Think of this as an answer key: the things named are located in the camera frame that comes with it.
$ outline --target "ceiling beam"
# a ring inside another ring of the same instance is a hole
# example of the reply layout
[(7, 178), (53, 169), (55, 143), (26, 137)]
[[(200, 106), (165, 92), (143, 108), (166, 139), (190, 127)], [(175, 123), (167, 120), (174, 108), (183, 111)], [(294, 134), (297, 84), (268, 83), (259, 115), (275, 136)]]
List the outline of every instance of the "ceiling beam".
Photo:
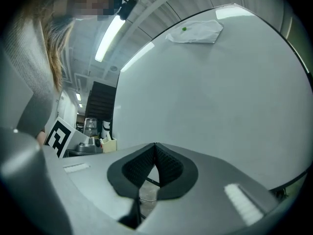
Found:
[(161, 5), (166, 3), (168, 0), (156, 0), (151, 6), (146, 8), (141, 15), (134, 21), (134, 23), (131, 25), (131, 27), (127, 30), (125, 35), (122, 37), (120, 42), (118, 43), (118, 46), (113, 51), (113, 54), (111, 58), (109, 59), (109, 62), (113, 62), (113, 60), (118, 56), (121, 47), (125, 45), (127, 40), (130, 38), (130, 36), (134, 33), (134, 31), (139, 27), (139, 25), (145, 21), (145, 19), (150, 16), (151, 13), (153, 13), (156, 9), (158, 9)]

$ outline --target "fluorescent light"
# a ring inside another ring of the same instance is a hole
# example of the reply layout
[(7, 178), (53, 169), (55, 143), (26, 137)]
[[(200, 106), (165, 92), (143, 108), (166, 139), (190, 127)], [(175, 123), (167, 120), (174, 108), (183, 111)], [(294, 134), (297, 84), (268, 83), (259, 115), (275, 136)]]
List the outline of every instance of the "fluorescent light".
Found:
[(132, 66), (140, 57), (146, 54), (149, 50), (151, 50), (155, 45), (152, 42), (146, 44), (143, 48), (140, 49), (121, 69), (121, 72), (125, 72), (130, 66)]
[(79, 93), (76, 93), (76, 97), (77, 97), (77, 100), (78, 101), (81, 101), (82, 99), (80, 98), (80, 94)]
[(101, 40), (98, 51), (94, 58), (96, 61), (102, 62), (104, 55), (106, 54), (111, 42), (113, 41), (115, 35), (118, 33), (118, 31), (120, 30), (124, 23), (125, 21), (121, 20), (119, 16), (114, 17)]
[(253, 14), (240, 7), (224, 8), (215, 11), (217, 19), (224, 19), (238, 16), (253, 16)]

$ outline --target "white paper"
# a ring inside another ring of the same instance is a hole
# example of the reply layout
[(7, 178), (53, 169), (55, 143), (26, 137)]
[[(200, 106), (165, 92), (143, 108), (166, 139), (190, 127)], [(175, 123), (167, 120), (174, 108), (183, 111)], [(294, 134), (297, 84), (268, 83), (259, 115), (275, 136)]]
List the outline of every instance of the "white paper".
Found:
[(223, 26), (216, 20), (188, 21), (176, 26), (166, 39), (174, 43), (215, 43)]

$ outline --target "ceiling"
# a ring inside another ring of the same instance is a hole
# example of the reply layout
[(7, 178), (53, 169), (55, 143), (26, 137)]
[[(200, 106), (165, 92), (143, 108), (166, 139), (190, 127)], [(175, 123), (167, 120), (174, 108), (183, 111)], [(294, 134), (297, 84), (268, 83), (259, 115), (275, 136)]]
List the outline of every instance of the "ceiling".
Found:
[(292, 10), (284, 0), (139, 0), (100, 63), (94, 57), (113, 17), (77, 21), (62, 62), (65, 89), (81, 94), (83, 108), (78, 112), (85, 113), (94, 81), (116, 87), (122, 67), (159, 33), (189, 16), (229, 3), (251, 10), (282, 33), (290, 23)]

